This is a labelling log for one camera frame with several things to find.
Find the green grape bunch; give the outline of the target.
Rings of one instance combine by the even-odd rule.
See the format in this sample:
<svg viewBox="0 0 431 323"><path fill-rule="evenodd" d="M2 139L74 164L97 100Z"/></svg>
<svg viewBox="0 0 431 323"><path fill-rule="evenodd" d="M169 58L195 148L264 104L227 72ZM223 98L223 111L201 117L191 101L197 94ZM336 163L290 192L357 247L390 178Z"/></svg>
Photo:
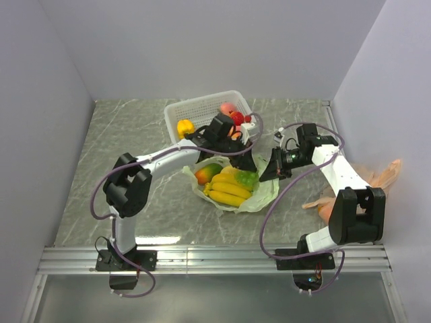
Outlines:
<svg viewBox="0 0 431 323"><path fill-rule="evenodd" d="M237 171L234 177L238 183L249 187L253 187L259 181L258 173L245 170Z"/></svg>

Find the yellow bell pepper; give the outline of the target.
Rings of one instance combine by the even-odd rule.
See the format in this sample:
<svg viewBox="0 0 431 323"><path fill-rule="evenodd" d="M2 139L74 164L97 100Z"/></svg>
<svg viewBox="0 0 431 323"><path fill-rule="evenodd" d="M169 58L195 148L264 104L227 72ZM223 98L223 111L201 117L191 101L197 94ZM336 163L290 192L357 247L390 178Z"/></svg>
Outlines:
<svg viewBox="0 0 431 323"><path fill-rule="evenodd" d="M177 122L176 130L179 139L184 139L186 135L195 132L195 126L189 119L182 119Z"/></svg>

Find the light green plastic bag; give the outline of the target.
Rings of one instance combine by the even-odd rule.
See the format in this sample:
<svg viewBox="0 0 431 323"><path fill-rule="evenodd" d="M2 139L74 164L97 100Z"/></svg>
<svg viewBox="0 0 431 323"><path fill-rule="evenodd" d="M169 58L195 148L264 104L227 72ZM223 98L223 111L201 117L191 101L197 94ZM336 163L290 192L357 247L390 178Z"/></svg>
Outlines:
<svg viewBox="0 0 431 323"><path fill-rule="evenodd" d="M260 176L263 173L265 166L267 165L267 161L260 155L255 156L254 161L257 166L256 173L258 173L258 175ZM266 182L258 181L253 187L250 187L252 188L252 197L243 202L240 207L236 208L217 203L211 200L208 196L204 195L203 189L205 185L198 185L197 179L195 177L195 172L197 170L211 163L219 164L223 168L225 168L226 166L231 166L229 159L226 157L211 157L205 161L199 162L194 166L185 166L183 168L183 174L186 174L186 176L188 176L193 193L206 200L207 202L213 204L219 210L232 211L234 213L256 213L263 209L263 207L266 207L278 195L279 184L277 180L270 180Z"/></svg>

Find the white plastic basket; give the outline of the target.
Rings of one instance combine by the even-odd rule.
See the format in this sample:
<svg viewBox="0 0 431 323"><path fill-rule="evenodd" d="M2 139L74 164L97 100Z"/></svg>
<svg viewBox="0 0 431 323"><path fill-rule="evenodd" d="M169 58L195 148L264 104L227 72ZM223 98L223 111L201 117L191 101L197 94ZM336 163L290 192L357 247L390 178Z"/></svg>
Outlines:
<svg viewBox="0 0 431 323"><path fill-rule="evenodd" d="M208 125L214 116L220 112L223 103L232 103L244 115L249 115L252 110L242 94L236 90L229 90L183 100L169 104L164 108L164 118L170 140L173 144L180 141L178 137L178 121L188 119L197 129L203 125Z"/></svg>

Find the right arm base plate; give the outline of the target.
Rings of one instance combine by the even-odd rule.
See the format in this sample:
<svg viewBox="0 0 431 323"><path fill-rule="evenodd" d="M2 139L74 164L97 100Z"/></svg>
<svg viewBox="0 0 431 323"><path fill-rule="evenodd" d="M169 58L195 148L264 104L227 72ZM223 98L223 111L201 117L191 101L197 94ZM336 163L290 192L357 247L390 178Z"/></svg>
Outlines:
<svg viewBox="0 0 431 323"><path fill-rule="evenodd" d="M294 284L300 291L313 292L323 286L323 270L335 269L331 253L290 260L276 260L278 271L294 271Z"/></svg>

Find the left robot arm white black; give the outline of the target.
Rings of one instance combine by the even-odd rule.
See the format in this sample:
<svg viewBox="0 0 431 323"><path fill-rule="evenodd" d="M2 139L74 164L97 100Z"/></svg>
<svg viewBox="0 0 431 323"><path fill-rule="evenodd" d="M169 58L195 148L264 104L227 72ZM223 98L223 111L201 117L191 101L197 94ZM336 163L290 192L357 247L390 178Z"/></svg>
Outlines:
<svg viewBox="0 0 431 323"><path fill-rule="evenodd" d="M227 157L240 170L256 171L252 148L261 134L250 139L248 131L241 130L234 139L235 132L233 120L218 114L209 125L185 134L168 148L141 157L125 153L118 158L96 189L103 191L109 206L107 217L112 221L109 244L114 250L111 261L119 270L127 271L135 264L136 216L144 209L154 180L215 155Z"/></svg>

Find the red apple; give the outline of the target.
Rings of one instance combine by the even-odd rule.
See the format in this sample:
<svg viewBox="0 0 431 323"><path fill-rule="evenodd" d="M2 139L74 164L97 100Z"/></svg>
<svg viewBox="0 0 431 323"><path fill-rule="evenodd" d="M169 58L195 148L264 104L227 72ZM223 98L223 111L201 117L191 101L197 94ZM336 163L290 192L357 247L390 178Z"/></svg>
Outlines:
<svg viewBox="0 0 431 323"><path fill-rule="evenodd" d="M233 111L229 117L234 121L236 126L240 126L244 122L244 115L239 111Z"/></svg>

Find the green orange mango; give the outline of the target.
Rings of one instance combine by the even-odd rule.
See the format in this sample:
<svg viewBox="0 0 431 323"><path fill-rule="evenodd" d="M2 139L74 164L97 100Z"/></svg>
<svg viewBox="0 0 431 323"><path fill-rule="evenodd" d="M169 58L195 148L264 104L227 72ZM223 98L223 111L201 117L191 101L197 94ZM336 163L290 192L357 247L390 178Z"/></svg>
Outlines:
<svg viewBox="0 0 431 323"><path fill-rule="evenodd" d="M222 171L223 167L216 163L207 164L195 172L198 185L204 186Z"/></svg>

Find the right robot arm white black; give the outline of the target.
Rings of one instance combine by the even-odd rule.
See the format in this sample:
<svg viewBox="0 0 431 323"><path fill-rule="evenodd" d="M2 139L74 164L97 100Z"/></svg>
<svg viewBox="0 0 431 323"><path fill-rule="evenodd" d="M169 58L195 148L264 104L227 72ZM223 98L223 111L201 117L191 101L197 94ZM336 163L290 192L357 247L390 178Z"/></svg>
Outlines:
<svg viewBox="0 0 431 323"><path fill-rule="evenodd" d="M345 141L330 130L320 135L319 124L296 122L296 148L288 149L285 132L279 128L274 139L270 162L261 176L262 180L283 179L292 170L308 166L309 170L293 179L270 206L264 220L268 221L281 198L305 176L321 171L335 194L335 202L326 227L305 235L299 240L297 252L286 260L297 260L302 268L312 268L327 252L337 252L346 244L377 242L383 237L386 194L363 180L342 154Z"/></svg>

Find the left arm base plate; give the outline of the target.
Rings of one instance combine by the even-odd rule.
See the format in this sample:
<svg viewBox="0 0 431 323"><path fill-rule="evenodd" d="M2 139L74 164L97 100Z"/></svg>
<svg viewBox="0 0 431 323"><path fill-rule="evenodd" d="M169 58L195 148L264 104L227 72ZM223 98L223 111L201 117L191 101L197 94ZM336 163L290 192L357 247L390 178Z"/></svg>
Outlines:
<svg viewBox="0 0 431 323"><path fill-rule="evenodd" d="M126 253L122 259L113 248L98 251L95 271L98 273L109 273L109 285L114 290L131 291L136 288L141 269L130 264L136 265L152 272L156 269L158 252L155 250L138 250L132 249Z"/></svg>

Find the yellow banana bunch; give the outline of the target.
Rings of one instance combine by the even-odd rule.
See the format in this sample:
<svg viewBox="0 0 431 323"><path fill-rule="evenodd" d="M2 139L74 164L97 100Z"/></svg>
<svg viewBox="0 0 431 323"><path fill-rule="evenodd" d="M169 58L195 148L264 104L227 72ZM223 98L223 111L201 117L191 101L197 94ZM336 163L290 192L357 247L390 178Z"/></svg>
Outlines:
<svg viewBox="0 0 431 323"><path fill-rule="evenodd" d="M205 184L203 193L217 203L236 208L253 195L252 188L239 183L233 174L215 175L211 182Z"/></svg>

